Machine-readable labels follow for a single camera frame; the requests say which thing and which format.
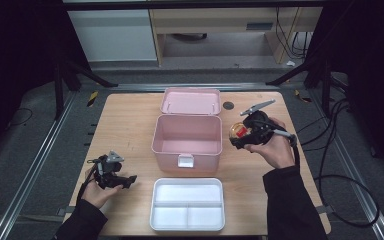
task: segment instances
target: black cable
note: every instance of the black cable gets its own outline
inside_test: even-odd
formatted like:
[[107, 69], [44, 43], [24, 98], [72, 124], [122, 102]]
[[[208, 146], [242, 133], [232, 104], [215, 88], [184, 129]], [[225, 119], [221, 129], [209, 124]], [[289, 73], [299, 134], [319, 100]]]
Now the black cable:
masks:
[[373, 226], [373, 224], [375, 224], [377, 222], [377, 220], [379, 219], [379, 216], [380, 216], [380, 206], [379, 206], [378, 202], [375, 200], [375, 198], [374, 198], [373, 194], [370, 192], [370, 190], [367, 187], [365, 187], [363, 184], [361, 184], [360, 182], [358, 182], [358, 181], [356, 181], [356, 180], [354, 180], [352, 178], [349, 178], [349, 177], [346, 177], [346, 176], [341, 176], [341, 175], [336, 175], [336, 174], [328, 174], [328, 175], [323, 175], [322, 174], [324, 163], [326, 161], [327, 150], [329, 148], [329, 145], [330, 145], [330, 142], [332, 140], [333, 134], [336, 133], [336, 123], [337, 123], [338, 115], [339, 115], [339, 113], [342, 110], [344, 110], [344, 109], [349, 107], [348, 105], [344, 106], [344, 107], [341, 107], [341, 105], [342, 105], [342, 103], [339, 105], [338, 109], [336, 110], [336, 112], [334, 112], [334, 115], [332, 117], [332, 119], [333, 119], [332, 130], [331, 130], [331, 133], [329, 135], [329, 138], [328, 138], [328, 141], [327, 141], [327, 144], [326, 144], [326, 148], [324, 149], [324, 152], [323, 152], [322, 161], [320, 163], [319, 175], [316, 178], [314, 178], [314, 180], [318, 181], [319, 192], [320, 192], [320, 199], [322, 200], [322, 203], [325, 206], [328, 206], [329, 204], [327, 203], [327, 201], [326, 201], [326, 199], [324, 198], [324, 195], [323, 195], [322, 179], [324, 179], [324, 178], [341, 178], [341, 179], [346, 179], [348, 181], [351, 181], [351, 182], [357, 184], [359, 187], [364, 189], [369, 194], [369, 196], [372, 198], [373, 202], [376, 205], [376, 215], [375, 215], [375, 217], [374, 217], [374, 219], [372, 221], [370, 221], [369, 223], [365, 223], [365, 224], [357, 224], [357, 223], [350, 222], [350, 221], [346, 220], [345, 218], [341, 217], [336, 212], [333, 212], [332, 214], [335, 217], [337, 217], [339, 220], [343, 221], [344, 223], [346, 223], [348, 225], [351, 225], [351, 226], [357, 227], [357, 228], [367, 228], [367, 227]]
[[[343, 98], [341, 100], [339, 100], [338, 102], [335, 103], [335, 105], [333, 105], [332, 107], [332, 111], [330, 113], [330, 116], [333, 116], [333, 112], [335, 111], [335, 109], [337, 108], [338, 105], [341, 105], [344, 101], [346, 101], [347, 99], [346, 98]], [[316, 141], [317, 139], [321, 138], [330, 128], [330, 126], [332, 125], [332, 120], [333, 118], [330, 119], [328, 125], [326, 126], [326, 129], [323, 130], [323, 132], [321, 132], [319, 135], [317, 135], [316, 137], [304, 142], [304, 143], [301, 143], [301, 146], [304, 146], [304, 145], [307, 145], [309, 143], [312, 143], [314, 141]]]
[[347, 180], [347, 181], [351, 181], [354, 184], [357, 184], [360, 188], [362, 188], [364, 191], [366, 191], [369, 194], [370, 198], [372, 198], [372, 200], [373, 200], [373, 202], [375, 203], [375, 206], [376, 206], [376, 215], [375, 215], [375, 217], [373, 218], [372, 221], [370, 221], [369, 223], [366, 223], [366, 224], [357, 224], [357, 223], [354, 223], [354, 222], [350, 222], [350, 221], [344, 219], [343, 217], [341, 217], [336, 212], [333, 212], [332, 214], [335, 217], [337, 217], [339, 220], [343, 221], [344, 223], [346, 223], [348, 225], [351, 225], [353, 227], [357, 227], [357, 228], [368, 228], [368, 227], [373, 226], [373, 224], [375, 224], [377, 222], [377, 220], [380, 217], [380, 206], [379, 206], [379, 203], [375, 200], [375, 198], [373, 196], [373, 193], [366, 186], [364, 186], [362, 183], [356, 181], [355, 179], [352, 179], [352, 178], [347, 177], [347, 176], [337, 175], [337, 174], [322, 175], [322, 176], [314, 178], [314, 180], [321, 181], [324, 178], [339, 178], [339, 179], [344, 179], [344, 180]]
[[[283, 33], [283, 37], [285, 39], [286, 45], [282, 42], [282, 39], [280, 39], [280, 37], [279, 37], [279, 33], [277, 31], [278, 27], [280, 28], [280, 31]], [[275, 32], [276, 32], [277, 39], [279, 40], [280, 44], [283, 46], [283, 49], [285, 50], [285, 52], [288, 55], [288, 57], [290, 59], [301, 59], [301, 58], [298, 58], [296, 56], [291, 57], [291, 55], [289, 55], [289, 52], [292, 53], [292, 51], [291, 51], [291, 48], [288, 45], [288, 39], [285, 36], [285, 32], [283, 31], [283, 28], [282, 28], [282, 26], [280, 25], [280, 22], [279, 22], [279, 7], [276, 7], [276, 27], [275, 27]]]
[[90, 170], [89, 174], [87, 175], [86, 179], [85, 179], [85, 182], [82, 184], [82, 186], [80, 187], [80, 190], [79, 190], [79, 193], [77, 194], [77, 199], [76, 199], [76, 206], [79, 204], [79, 201], [80, 199], [82, 199], [82, 196], [83, 196], [83, 193], [85, 192], [85, 189], [87, 187], [87, 185], [93, 181], [94, 179], [90, 179], [90, 177], [92, 176], [92, 174], [95, 172], [97, 168], [97, 164], [95, 163], [92, 167], [92, 169]]
[[326, 117], [321, 117], [321, 118], [319, 118], [319, 119], [317, 119], [317, 120], [314, 120], [313, 122], [311, 122], [311, 123], [305, 125], [305, 126], [302, 127], [300, 130], [298, 130], [297, 133], [300, 133], [302, 130], [304, 130], [304, 129], [310, 127], [311, 125], [315, 124], [316, 122], [318, 122], [318, 121], [320, 121], [320, 120], [322, 120], [322, 119], [324, 119], [324, 118], [326, 118]]

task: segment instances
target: tray compartment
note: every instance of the tray compartment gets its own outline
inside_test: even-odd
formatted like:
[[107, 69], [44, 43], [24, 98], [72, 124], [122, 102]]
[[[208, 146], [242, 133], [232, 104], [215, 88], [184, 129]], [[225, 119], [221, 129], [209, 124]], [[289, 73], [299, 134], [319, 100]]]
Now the tray compartment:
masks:
[[221, 182], [163, 178], [154, 186], [150, 224], [157, 231], [218, 231], [224, 226]]

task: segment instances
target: black jacket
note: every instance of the black jacket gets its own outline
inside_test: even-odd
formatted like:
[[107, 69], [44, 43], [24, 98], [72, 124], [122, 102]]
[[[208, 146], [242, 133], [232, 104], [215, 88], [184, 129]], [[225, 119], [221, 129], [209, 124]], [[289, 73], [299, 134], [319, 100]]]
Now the black jacket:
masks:
[[[327, 239], [297, 167], [272, 170], [263, 180], [268, 195], [269, 240]], [[106, 222], [107, 218], [99, 209], [80, 200], [53, 239], [95, 240]]]
[[298, 167], [272, 170], [263, 179], [269, 240], [327, 239]]
[[107, 222], [104, 214], [81, 199], [71, 216], [61, 225], [53, 240], [96, 240]]

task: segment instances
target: metal rail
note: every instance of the metal rail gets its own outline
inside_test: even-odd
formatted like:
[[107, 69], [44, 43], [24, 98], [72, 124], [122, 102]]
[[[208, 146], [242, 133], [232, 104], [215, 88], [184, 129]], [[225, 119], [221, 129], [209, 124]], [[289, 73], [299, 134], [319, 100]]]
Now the metal rail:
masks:
[[40, 170], [42, 169], [43, 164], [45, 163], [46, 158], [52, 149], [58, 133], [60, 132], [61, 127], [66, 120], [75, 96], [76, 92], [70, 92], [67, 96], [65, 110], [61, 114], [61, 117], [58, 120], [55, 120], [52, 124], [45, 140], [39, 149], [39, 152], [36, 154], [36, 157], [30, 166], [30, 169], [24, 177], [20, 187], [18, 188], [17, 193], [12, 199], [4, 215], [0, 219], [0, 239], [6, 239], [8, 237], [9, 232], [17, 220], [17, 217], [20, 214], [24, 203], [26, 202], [31, 189], [36, 182], [37, 177], [39, 176]]
[[[314, 93], [314, 91], [310, 91], [311, 99], [318, 100], [320, 99], [317, 94]], [[324, 112], [320, 106], [320, 102], [316, 101], [315, 106], [317, 110], [319, 111], [320, 115], [323, 116]], [[324, 119], [324, 123], [327, 126], [328, 122], [326, 119]], [[345, 170], [345, 173], [348, 177], [362, 183], [364, 186], [367, 186], [367, 184], [364, 181], [364, 178], [361, 176], [360, 171], [355, 166], [354, 161], [352, 160], [352, 157], [349, 155], [341, 137], [336, 134], [336, 137], [333, 141], [333, 144], [335, 146], [336, 153], [338, 155], [338, 158], [342, 164], [342, 167]], [[352, 184], [352, 187], [354, 189], [354, 193], [357, 196], [358, 200], [360, 201], [361, 207], [363, 208], [363, 211], [365, 212], [367, 218], [369, 221], [374, 219], [376, 215], [376, 205], [373, 202], [370, 195], [362, 191], [361, 188], [355, 186], [355, 184]], [[384, 240], [384, 216], [382, 212], [379, 215], [378, 221], [373, 225], [372, 227], [374, 233], [376, 234], [378, 239]]]

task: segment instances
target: pink container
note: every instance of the pink container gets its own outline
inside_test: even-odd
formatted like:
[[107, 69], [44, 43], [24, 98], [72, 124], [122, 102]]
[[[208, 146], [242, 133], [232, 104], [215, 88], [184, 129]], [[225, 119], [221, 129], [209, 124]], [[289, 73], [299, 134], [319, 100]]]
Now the pink container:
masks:
[[152, 150], [163, 171], [215, 172], [222, 151], [220, 92], [168, 88]]

